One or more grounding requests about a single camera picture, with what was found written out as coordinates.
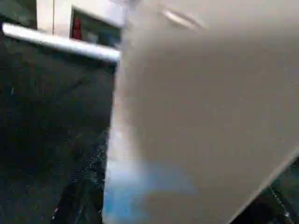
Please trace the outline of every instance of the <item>red object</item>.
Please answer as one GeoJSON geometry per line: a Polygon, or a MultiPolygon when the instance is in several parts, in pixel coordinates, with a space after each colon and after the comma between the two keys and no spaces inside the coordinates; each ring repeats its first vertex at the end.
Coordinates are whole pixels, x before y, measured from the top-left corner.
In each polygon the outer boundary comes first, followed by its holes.
{"type": "Polygon", "coordinates": [[[82,40],[81,20],[79,18],[74,18],[71,37],[77,40],[82,40]]]}

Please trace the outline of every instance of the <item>dark fabric surface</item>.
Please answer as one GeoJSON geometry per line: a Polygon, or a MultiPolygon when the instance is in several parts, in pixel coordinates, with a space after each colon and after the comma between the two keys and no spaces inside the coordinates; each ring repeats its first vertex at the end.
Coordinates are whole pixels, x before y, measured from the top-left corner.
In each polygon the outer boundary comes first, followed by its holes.
{"type": "Polygon", "coordinates": [[[0,34],[0,223],[49,222],[79,150],[109,125],[111,66],[0,34]]]}

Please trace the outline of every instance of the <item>blurry object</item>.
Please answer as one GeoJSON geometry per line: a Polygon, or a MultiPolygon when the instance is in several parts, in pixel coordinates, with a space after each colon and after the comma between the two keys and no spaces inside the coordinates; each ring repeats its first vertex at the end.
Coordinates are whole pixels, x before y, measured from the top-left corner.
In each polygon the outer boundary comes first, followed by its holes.
{"type": "Polygon", "coordinates": [[[92,32],[87,32],[87,40],[90,43],[97,43],[98,42],[98,35],[92,32]]]}
{"type": "Polygon", "coordinates": [[[76,40],[82,40],[82,34],[81,34],[81,20],[77,17],[74,18],[73,22],[73,30],[72,30],[72,38],[76,40]]]}

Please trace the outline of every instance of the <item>white bar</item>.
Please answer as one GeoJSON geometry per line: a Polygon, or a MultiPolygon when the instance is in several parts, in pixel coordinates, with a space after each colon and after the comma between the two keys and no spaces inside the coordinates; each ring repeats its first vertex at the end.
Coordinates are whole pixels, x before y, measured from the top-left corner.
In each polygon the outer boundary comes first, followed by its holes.
{"type": "Polygon", "coordinates": [[[6,36],[16,39],[29,41],[104,61],[118,62],[121,56],[120,51],[113,48],[72,40],[65,37],[43,34],[35,30],[23,28],[9,23],[3,24],[3,32],[6,36]]]}

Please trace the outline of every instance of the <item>white plastic panel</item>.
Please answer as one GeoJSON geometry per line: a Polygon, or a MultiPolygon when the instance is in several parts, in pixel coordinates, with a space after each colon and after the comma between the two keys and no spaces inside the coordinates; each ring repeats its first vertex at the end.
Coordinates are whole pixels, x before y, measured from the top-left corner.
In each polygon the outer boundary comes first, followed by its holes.
{"type": "Polygon", "coordinates": [[[131,11],[105,223],[229,223],[297,156],[298,10],[144,0],[131,11]]]}

